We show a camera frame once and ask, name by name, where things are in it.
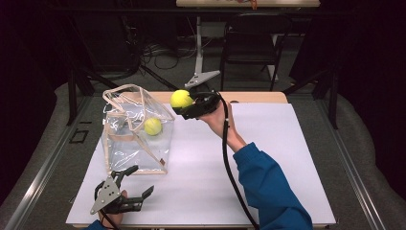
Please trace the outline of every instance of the wrist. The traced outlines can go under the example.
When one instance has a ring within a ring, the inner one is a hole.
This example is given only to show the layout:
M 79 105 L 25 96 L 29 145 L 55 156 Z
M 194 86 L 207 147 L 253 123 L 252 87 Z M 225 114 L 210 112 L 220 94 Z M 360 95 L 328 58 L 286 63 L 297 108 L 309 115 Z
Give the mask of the wrist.
M 236 130 L 231 129 L 227 133 L 227 145 L 233 150 L 233 152 L 237 152 L 247 144 Z

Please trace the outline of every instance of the cable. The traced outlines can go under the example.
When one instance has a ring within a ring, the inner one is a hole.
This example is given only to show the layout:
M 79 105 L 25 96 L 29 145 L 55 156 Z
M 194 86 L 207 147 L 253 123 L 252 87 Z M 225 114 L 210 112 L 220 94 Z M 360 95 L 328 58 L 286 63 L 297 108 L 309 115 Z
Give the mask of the cable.
M 224 165 L 226 167 L 226 171 L 227 174 L 230 178 L 230 181 L 233 185 L 234 190 L 236 191 L 239 203 L 242 206 L 242 209 L 245 212 L 245 215 L 248 217 L 248 219 L 251 221 L 251 223 L 253 224 L 255 229 L 259 229 L 259 226 L 257 225 L 257 223 L 255 222 L 255 220 L 253 219 L 253 217 L 251 216 L 250 212 L 248 211 L 247 206 L 245 205 L 244 199 L 242 198 L 241 193 L 239 192 L 238 186 L 236 184 L 236 181 L 234 180 L 233 174 L 231 172 L 230 169 L 230 164 L 228 161 L 228 155 L 227 155 L 227 133 L 228 133 L 228 128 L 229 128 L 229 115 L 228 115 L 228 106 L 226 101 L 221 97 L 220 95 L 220 100 L 223 103 L 223 107 L 224 107 L 224 127 L 223 127 L 223 141 L 222 141 L 222 147 L 223 147 L 223 160 L 224 160 Z

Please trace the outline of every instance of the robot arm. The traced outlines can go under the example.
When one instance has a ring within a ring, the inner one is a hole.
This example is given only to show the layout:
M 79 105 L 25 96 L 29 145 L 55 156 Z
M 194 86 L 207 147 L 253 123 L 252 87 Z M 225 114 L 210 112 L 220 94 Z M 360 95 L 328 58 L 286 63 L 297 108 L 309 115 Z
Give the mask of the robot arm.
M 125 175 L 131 175 L 138 170 L 135 165 L 124 171 L 115 172 L 107 176 L 95 190 L 95 203 L 93 204 L 90 214 L 94 215 L 103 209 L 106 214 L 119 214 L 126 212 L 139 212 L 143 202 L 153 192 L 153 186 L 145 190 L 141 197 L 126 198 L 120 193 L 120 187 Z

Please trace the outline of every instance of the wooden table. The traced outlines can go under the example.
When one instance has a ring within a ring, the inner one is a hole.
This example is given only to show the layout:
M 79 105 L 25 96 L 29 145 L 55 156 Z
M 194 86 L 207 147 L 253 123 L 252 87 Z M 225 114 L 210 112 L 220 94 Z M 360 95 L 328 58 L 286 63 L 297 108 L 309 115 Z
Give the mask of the wooden table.
M 150 92 L 163 104 L 168 104 L 172 92 Z M 224 100 L 240 103 L 275 103 L 287 104 L 287 98 L 282 92 L 220 92 Z
M 260 8 L 308 8 L 319 7 L 318 0 L 257 0 Z M 176 0 L 176 6 L 187 8 L 235 8 L 251 7 L 249 1 L 239 3 L 237 0 Z

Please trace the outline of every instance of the gray floor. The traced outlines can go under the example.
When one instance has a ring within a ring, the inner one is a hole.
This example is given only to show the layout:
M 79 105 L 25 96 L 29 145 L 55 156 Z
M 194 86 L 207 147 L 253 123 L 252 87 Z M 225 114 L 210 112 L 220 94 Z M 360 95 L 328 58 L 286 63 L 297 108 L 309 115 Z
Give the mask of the gray floor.
M 288 73 L 300 44 L 299 38 L 290 38 L 285 45 L 276 91 L 291 85 L 293 80 L 288 77 Z M 203 71 L 217 70 L 220 51 L 218 42 L 212 41 L 204 51 Z M 161 67 L 171 66 L 174 59 L 158 57 L 156 63 Z M 194 56 L 181 58 L 177 66 L 170 70 L 157 68 L 153 61 L 147 66 L 172 84 L 183 87 L 192 77 Z M 260 72 L 258 68 L 229 67 L 226 73 L 235 79 L 247 75 L 266 79 L 266 72 Z M 168 90 L 142 71 L 115 82 L 134 83 L 149 91 Z M 82 101 L 79 116 L 69 127 L 65 126 L 69 114 L 66 84 L 56 91 L 56 109 L 43 138 L 23 175 L 0 207 L 0 226 L 3 228 L 73 229 L 65 224 L 65 220 L 102 132 L 104 101 L 101 92 L 107 88 L 98 82 L 93 83 L 97 90 L 95 96 L 83 98 L 79 95 Z M 210 84 L 218 88 L 219 80 L 213 79 Z M 250 85 L 227 82 L 226 90 L 266 91 L 268 85 L 264 82 Z M 331 128 L 326 119 L 327 100 L 312 100 L 309 94 L 312 87 L 309 85 L 289 95 L 288 100 L 295 108 L 327 198 L 338 219 L 338 223 L 330 228 L 406 229 L 405 201 L 391 190 L 374 166 L 372 139 L 361 119 L 352 106 L 339 97 L 339 129 Z M 78 136 L 74 136 L 74 133 L 77 129 L 88 131 L 83 143 L 75 143 Z

